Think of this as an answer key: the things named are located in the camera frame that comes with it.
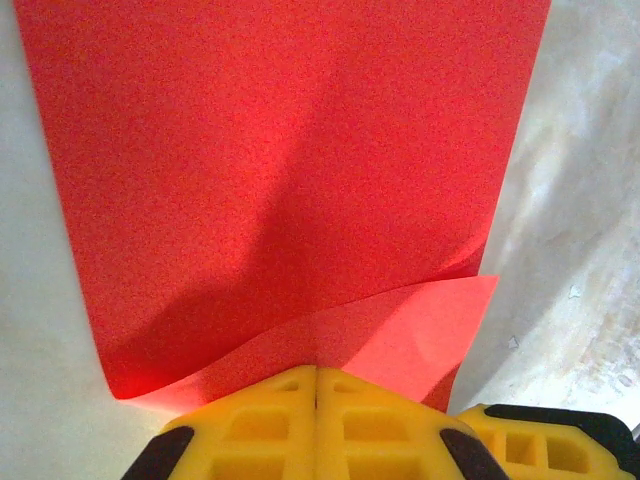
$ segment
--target white surface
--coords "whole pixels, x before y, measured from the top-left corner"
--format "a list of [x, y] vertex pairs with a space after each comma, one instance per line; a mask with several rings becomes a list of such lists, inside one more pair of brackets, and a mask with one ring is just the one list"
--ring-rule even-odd
[[[553, 4], [483, 264], [502, 283], [454, 411], [502, 401], [640, 422], [639, 22], [634, 0]], [[2, 479], [117, 479], [170, 416], [104, 384], [7, 0], [0, 386]]]

